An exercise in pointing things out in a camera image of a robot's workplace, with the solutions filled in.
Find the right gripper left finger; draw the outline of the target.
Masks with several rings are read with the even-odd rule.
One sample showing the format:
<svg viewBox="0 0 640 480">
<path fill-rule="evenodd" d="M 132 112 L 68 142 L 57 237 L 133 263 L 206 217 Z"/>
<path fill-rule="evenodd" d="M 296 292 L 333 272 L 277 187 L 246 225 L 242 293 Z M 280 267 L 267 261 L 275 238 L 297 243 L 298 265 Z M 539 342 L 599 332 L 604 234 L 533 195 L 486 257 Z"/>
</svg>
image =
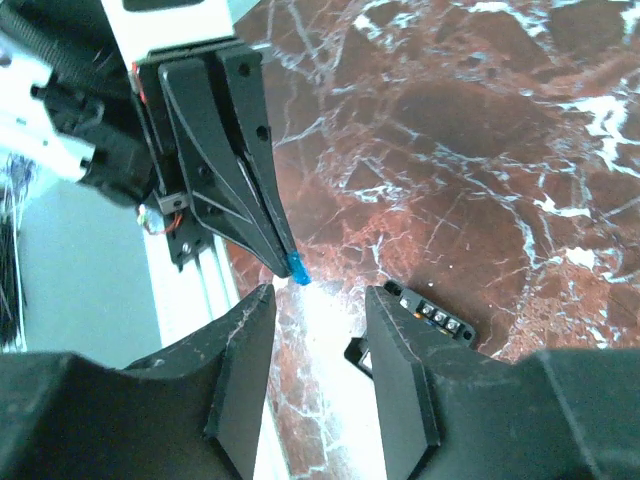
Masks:
<svg viewBox="0 0 640 480">
<path fill-rule="evenodd" d="M 5 479 L 250 479 L 276 317 L 263 284 L 123 369 L 72 352 L 1 358 Z"/>
</svg>

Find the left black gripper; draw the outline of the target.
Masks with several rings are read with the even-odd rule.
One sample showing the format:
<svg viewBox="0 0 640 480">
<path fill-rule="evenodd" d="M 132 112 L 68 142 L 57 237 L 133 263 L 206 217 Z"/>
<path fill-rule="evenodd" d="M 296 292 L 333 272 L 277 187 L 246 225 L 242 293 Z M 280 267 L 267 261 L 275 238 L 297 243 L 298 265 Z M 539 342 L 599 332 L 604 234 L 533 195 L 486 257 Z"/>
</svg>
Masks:
<svg viewBox="0 0 640 480">
<path fill-rule="evenodd" d="M 210 71 L 218 45 L 156 50 L 132 64 L 136 108 L 153 158 L 156 203 L 178 268 L 213 246 L 213 233 L 289 277 L 295 241 L 278 192 L 259 52 L 245 44 L 217 53 L 243 141 L 227 136 Z"/>
</svg>

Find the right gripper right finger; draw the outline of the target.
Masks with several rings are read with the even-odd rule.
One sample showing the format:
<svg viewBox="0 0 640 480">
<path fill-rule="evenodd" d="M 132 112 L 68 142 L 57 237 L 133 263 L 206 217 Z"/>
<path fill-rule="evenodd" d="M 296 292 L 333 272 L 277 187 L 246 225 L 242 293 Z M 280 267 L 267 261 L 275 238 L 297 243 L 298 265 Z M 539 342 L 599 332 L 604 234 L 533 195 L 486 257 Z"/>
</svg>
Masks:
<svg viewBox="0 0 640 480">
<path fill-rule="evenodd" d="M 635 479 L 639 353 L 540 350 L 494 360 L 366 291 L 390 479 Z"/>
</svg>

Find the blue fuse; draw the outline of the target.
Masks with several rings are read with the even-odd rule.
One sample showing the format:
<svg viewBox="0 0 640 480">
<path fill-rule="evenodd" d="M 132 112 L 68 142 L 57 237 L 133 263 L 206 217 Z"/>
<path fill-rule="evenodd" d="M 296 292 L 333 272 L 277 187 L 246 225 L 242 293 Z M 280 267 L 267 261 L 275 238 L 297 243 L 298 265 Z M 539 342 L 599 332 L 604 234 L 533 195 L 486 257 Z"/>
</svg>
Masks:
<svg viewBox="0 0 640 480">
<path fill-rule="evenodd" d="M 311 276 L 300 254 L 297 251 L 288 254 L 287 261 L 295 283 L 301 286 L 309 285 L 311 283 Z"/>
</svg>

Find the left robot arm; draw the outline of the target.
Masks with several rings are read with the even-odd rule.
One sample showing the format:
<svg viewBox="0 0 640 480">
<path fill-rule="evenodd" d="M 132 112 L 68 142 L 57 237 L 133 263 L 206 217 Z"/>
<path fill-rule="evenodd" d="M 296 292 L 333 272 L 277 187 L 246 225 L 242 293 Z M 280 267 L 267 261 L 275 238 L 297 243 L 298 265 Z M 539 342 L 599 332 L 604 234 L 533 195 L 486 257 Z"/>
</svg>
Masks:
<svg viewBox="0 0 640 480">
<path fill-rule="evenodd" d="M 5 1 L 1 145 L 134 208 L 183 266 L 221 237 L 304 284 L 262 67 L 224 1 Z"/>
</svg>

